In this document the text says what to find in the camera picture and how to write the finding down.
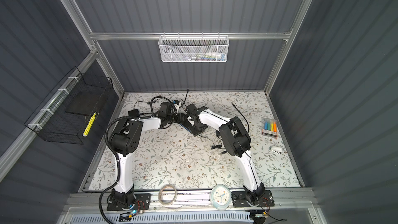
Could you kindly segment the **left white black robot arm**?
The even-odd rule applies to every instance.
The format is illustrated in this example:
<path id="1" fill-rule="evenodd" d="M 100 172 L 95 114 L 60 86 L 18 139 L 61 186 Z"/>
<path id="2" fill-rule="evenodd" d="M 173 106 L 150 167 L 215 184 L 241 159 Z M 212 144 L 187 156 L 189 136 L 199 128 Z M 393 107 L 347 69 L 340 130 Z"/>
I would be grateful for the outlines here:
<path id="1" fill-rule="evenodd" d="M 141 134 L 149 130 L 163 130 L 179 121 L 179 109 L 183 104 L 155 96 L 149 102 L 150 113 L 140 114 L 137 111 L 119 117 L 108 125 L 105 131 L 105 143 L 113 153 L 116 163 L 115 182 L 109 187 L 111 191 L 108 203 L 116 203 L 121 209 L 132 209 L 137 200 L 134 195 L 132 179 L 133 153 L 137 150 Z"/>

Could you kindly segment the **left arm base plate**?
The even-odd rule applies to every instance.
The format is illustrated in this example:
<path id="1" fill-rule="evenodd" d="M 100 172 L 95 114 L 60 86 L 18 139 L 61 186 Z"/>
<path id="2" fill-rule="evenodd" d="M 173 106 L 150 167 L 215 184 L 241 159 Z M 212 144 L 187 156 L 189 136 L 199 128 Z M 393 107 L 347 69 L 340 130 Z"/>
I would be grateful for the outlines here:
<path id="1" fill-rule="evenodd" d="M 148 210 L 151 194 L 112 192 L 107 198 L 107 211 Z"/>

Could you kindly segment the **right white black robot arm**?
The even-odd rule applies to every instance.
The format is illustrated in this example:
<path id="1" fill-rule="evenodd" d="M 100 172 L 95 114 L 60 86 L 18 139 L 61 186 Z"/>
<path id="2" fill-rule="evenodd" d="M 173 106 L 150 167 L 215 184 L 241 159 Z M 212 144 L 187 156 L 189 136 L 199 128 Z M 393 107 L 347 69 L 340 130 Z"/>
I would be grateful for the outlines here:
<path id="1" fill-rule="evenodd" d="M 235 157 L 244 180 L 247 202 L 256 206 L 265 193 L 251 155 L 251 138 L 238 117 L 222 117 L 207 107 L 197 108 L 191 104 L 186 113 L 179 114 L 179 123 L 194 136 L 198 136 L 208 127 L 212 127 L 221 137 L 227 153 Z"/>

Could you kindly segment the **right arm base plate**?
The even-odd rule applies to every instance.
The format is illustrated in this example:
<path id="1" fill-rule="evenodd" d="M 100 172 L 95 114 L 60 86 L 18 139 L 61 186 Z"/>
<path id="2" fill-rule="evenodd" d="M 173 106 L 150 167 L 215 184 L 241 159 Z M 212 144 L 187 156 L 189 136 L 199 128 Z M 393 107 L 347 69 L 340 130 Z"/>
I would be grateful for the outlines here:
<path id="1" fill-rule="evenodd" d="M 260 191 L 259 193 L 236 190 L 231 192 L 231 196 L 235 208 L 275 206 L 274 198 L 270 190 Z"/>

